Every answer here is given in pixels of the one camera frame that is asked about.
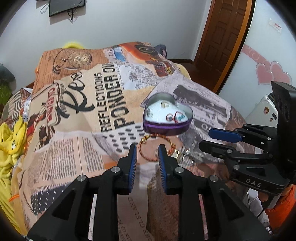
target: door frame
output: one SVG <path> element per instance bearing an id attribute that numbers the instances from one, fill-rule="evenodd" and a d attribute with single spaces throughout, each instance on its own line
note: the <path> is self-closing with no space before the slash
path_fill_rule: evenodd
<path id="1" fill-rule="evenodd" d="M 198 46 L 198 49 L 197 49 L 197 53 L 195 55 L 195 58 L 194 58 L 194 65 L 197 64 L 197 60 L 198 60 L 198 57 L 200 55 L 200 52 L 202 50 L 202 46 L 204 44 L 204 41 L 205 41 L 205 38 L 206 38 L 206 35 L 207 35 L 207 31 L 208 31 L 208 28 L 209 28 L 209 25 L 210 25 L 210 21 L 211 21 L 211 18 L 212 18 L 212 14 L 213 14 L 213 9 L 214 9 L 214 5 L 215 5 L 215 1 L 216 0 L 212 0 L 211 1 L 211 6 L 210 6 L 210 10 L 209 10 L 209 14 L 208 14 L 208 17 L 207 17 L 207 21 L 206 21 L 206 24 L 205 24 L 205 28 L 204 28 L 204 31 L 202 33 L 202 38 L 200 40 L 200 44 Z M 234 47 L 233 47 L 233 50 L 229 56 L 229 59 L 226 63 L 226 66 L 224 68 L 224 70 L 222 71 L 221 73 L 221 76 L 219 78 L 219 80 L 217 81 L 214 89 L 213 89 L 213 92 L 215 93 L 219 93 L 220 90 L 222 89 L 224 83 L 226 82 L 231 70 L 233 69 L 234 67 L 234 64 L 241 52 L 241 49 L 244 45 L 244 42 L 245 42 L 245 39 L 247 37 L 247 34 L 248 34 L 248 31 L 249 31 L 249 28 L 250 28 L 250 25 L 251 25 L 251 21 L 252 21 L 252 18 L 253 18 L 253 14 L 254 14 L 254 9 L 255 9 L 255 2 L 256 0 L 247 0 L 247 6 L 246 6 L 246 11 L 245 11 L 245 15 L 244 15 L 244 19 L 243 19 L 243 22 L 242 22 L 242 26 L 241 26 L 241 29 L 239 31 L 239 34 L 237 36 L 237 40 L 234 44 Z"/>

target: purple box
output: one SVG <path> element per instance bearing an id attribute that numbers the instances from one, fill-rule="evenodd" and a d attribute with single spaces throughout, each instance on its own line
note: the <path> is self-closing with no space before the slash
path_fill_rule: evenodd
<path id="1" fill-rule="evenodd" d="M 146 111 L 147 107 L 151 104 L 159 101 L 169 101 L 173 103 L 177 108 L 181 109 L 185 115 L 187 116 L 188 120 L 182 123 L 156 123 L 146 120 Z M 181 104 L 174 98 L 173 95 L 165 92 L 160 92 L 152 95 L 145 106 L 144 114 L 143 114 L 143 129 L 146 133 L 150 134 L 162 134 L 166 136 L 175 136 L 184 133 L 189 129 L 189 125 L 193 118 L 193 111 L 192 109 L 185 104 Z"/>

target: wall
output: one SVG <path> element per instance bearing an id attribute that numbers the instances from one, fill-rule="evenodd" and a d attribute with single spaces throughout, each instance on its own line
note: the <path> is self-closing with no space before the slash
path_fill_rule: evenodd
<path id="1" fill-rule="evenodd" d="M 281 26 L 281 33 L 268 24 L 269 19 Z M 265 0 L 257 0 L 254 16 L 243 50 L 219 96 L 232 104 L 246 118 L 265 94 L 272 92 L 271 84 L 259 84 L 256 67 L 264 63 L 267 79 L 272 70 L 268 65 L 278 62 L 296 86 L 296 41 L 286 24 Z M 287 75 L 282 74 L 284 81 Z"/>
<path id="2" fill-rule="evenodd" d="M 200 41 L 202 39 L 202 34 L 203 34 L 204 29 L 205 29 L 205 24 L 206 24 L 206 21 L 207 21 L 207 16 L 208 16 L 209 11 L 210 11 L 211 2 L 212 2 L 212 0 L 205 0 L 204 1 L 204 3 L 205 3 L 204 12 L 203 12 L 203 15 L 201 17 L 201 23 L 200 23 L 200 27 L 199 27 L 199 30 L 198 30 L 198 33 L 197 33 L 196 43 L 195 43 L 195 46 L 194 46 L 194 49 L 193 49 L 193 52 L 192 52 L 192 56 L 191 56 L 191 60 L 193 60 L 193 61 L 195 59 L 197 49 L 198 49 L 198 47 L 200 45 Z"/>
<path id="3" fill-rule="evenodd" d="M 87 0 L 71 24 L 67 13 L 41 14 L 45 1 L 27 0 L 0 36 L 0 61 L 15 75 L 16 91 L 34 81 L 46 50 L 76 41 L 98 49 L 123 42 L 165 44 L 168 58 L 190 59 L 207 0 Z"/>

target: bed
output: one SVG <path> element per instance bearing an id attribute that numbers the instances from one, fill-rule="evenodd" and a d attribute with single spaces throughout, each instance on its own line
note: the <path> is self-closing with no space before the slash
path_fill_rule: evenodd
<path id="1" fill-rule="evenodd" d="M 26 235 L 78 175 L 100 175 L 126 156 L 131 144 L 138 145 L 146 135 L 141 103 L 152 91 L 164 90 L 194 112 L 189 130 L 169 137 L 180 151 L 179 164 L 195 175 L 219 176 L 242 200 L 247 188 L 228 180 L 221 159 L 198 148 L 201 140 L 212 140 L 210 128 L 233 130 L 245 123 L 229 103 L 192 82 L 182 66 L 165 59 L 149 43 L 55 49 L 44 52 L 36 68 L 24 154 L 12 173 L 11 196 L 16 198 L 11 205 L 20 232 Z M 255 153 L 245 143 L 220 143 Z M 155 158 L 159 144 L 170 148 L 156 138 L 149 139 L 142 151 Z M 190 149 L 193 164 L 182 161 L 185 149 Z M 120 240 L 177 240 L 177 217 L 178 198 L 163 193 L 158 163 L 138 152 L 134 189 L 129 196 L 118 197 L 119 233 L 124 234 Z"/>

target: silver screw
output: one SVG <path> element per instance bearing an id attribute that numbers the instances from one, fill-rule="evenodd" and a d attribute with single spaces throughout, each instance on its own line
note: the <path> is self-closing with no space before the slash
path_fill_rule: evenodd
<path id="1" fill-rule="evenodd" d="M 112 167 L 111 171 L 114 172 L 114 173 L 117 173 L 117 172 L 120 171 L 120 167 Z"/>
<path id="2" fill-rule="evenodd" d="M 217 181 L 219 180 L 219 178 L 218 178 L 216 175 L 211 175 L 211 176 L 210 176 L 210 180 L 211 180 L 212 182 L 217 182 Z"/>
<path id="3" fill-rule="evenodd" d="M 177 173 L 182 173 L 182 172 L 184 172 L 184 168 L 182 168 L 182 167 L 176 167 L 176 168 L 175 168 L 175 171 L 176 171 Z"/>
<path id="4" fill-rule="evenodd" d="M 79 176 L 77 177 L 77 180 L 78 180 L 79 182 L 83 182 L 85 179 L 86 179 L 86 176 L 85 176 L 85 175 L 79 175 Z"/>

